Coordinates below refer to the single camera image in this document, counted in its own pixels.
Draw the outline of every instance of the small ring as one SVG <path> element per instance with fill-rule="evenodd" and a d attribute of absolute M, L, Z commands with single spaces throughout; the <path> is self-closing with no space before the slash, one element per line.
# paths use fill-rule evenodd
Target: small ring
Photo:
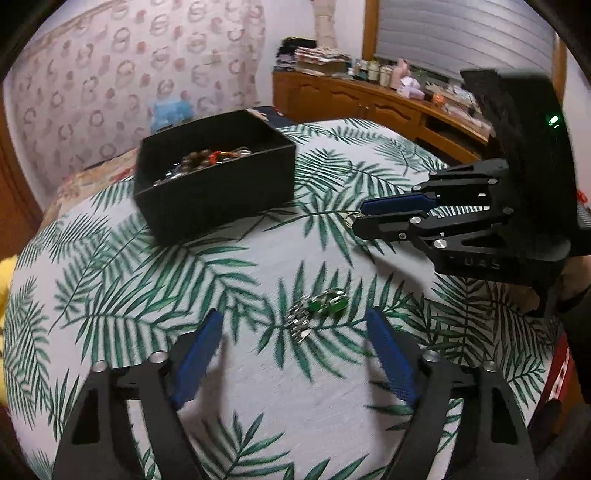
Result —
<path fill-rule="evenodd" d="M 348 213 L 347 215 L 345 215 L 345 225 L 347 228 L 353 228 L 353 223 L 355 220 L 357 220 L 358 218 L 362 218 L 365 215 L 363 213 L 359 213 L 359 212 L 352 212 L 352 213 Z"/>

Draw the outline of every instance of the stacked books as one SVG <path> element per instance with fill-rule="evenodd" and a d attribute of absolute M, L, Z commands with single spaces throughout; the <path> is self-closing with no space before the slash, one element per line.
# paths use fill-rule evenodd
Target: stacked books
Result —
<path fill-rule="evenodd" d="M 295 52 L 295 69 L 315 76 L 331 76 L 346 73 L 351 57 L 331 47 L 299 47 Z"/>

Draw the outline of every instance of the bottle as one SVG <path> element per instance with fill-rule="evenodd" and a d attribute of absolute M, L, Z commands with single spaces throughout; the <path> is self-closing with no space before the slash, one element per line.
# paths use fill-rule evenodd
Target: bottle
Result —
<path fill-rule="evenodd" d="M 379 84 L 382 87 L 389 87 L 392 78 L 392 67 L 383 65 L 379 70 Z"/>
<path fill-rule="evenodd" d="M 379 82 L 379 63 L 375 60 L 370 61 L 368 65 L 368 82 Z"/>

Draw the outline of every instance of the black box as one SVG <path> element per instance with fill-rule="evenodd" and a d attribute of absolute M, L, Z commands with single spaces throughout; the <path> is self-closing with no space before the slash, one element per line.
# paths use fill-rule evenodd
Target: black box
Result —
<path fill-rule="evenodd" d="M 253 153 L 153 186 L 191 152 L 243 146 Z M 134 199 L 158 243 L 172 245 L 292 201 L 295 167 L 295 143 L 246 110 L 223 113 L 143 140 Z"/>

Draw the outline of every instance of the wallpaper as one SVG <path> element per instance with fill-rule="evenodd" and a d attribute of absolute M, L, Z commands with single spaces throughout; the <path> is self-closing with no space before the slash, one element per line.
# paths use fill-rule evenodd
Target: wallpaper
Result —
<path fill-rule="evenodd" d="M 16 130 L 46 193 L 137 147 L 155 103 L 200 118 L 256 105 L 262 0 L 113 0 L 30 44 L 12 69 Z"/>

